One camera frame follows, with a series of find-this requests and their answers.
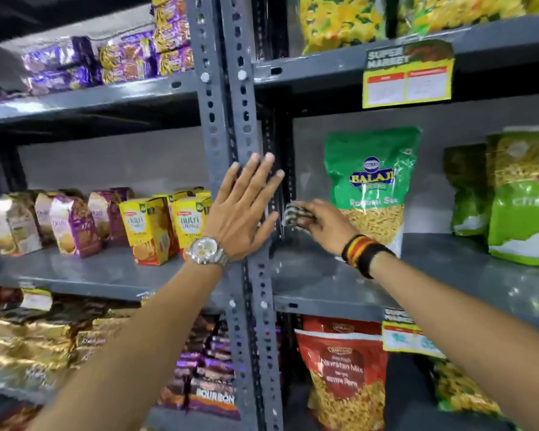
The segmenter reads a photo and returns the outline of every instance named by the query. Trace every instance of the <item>red and yellow wristband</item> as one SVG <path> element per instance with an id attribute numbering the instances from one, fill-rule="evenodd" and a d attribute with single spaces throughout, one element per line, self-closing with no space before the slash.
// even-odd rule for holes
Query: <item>red and yellow wristband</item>
<path id="1" fill-rule="evenodd" d="M 371 279 L 373 278 L 370 275 L 371 261 L 380 252 L 388 252 L 395 256 L 392 250 L 377 240 L 358 234 L 347 243 L 341 253 L 341 258 L 348 265 L 358 269 L 364 277 Z"/>

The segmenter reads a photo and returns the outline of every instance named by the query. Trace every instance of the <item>person's left hand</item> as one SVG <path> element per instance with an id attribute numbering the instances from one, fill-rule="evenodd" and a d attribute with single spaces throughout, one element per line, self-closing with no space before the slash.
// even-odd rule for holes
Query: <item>person's left hand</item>
<path id="1" fill-rule="evenodd" d="M 258 226 L 267 203 L 285 175 L 280 169 L 266 185 L 274 159 L 273 154 L 267 153 L 258 167 L 259 154 L 253 153 L 239 178 L 240 165 L 234 163 L 223 179 L 202 235 L 216 239 L 229 260 L 240 260 L 257 251 L 271 235 L 279 218 L 275 211 Z"/>

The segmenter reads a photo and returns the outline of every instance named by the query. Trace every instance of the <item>wristwatch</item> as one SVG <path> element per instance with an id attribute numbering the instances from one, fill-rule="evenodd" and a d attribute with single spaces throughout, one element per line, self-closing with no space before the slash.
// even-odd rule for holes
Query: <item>wristwatch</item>
<path id="1" fill-rule="evenodd" d="M 194 243 L 186 249 L 186 258 L 198 264 L 216 263 L 223 269 L 228 265 L 228 254 L 216 239 L 212 239 L 211 237 L 202 237 L 194 240 Z"/>

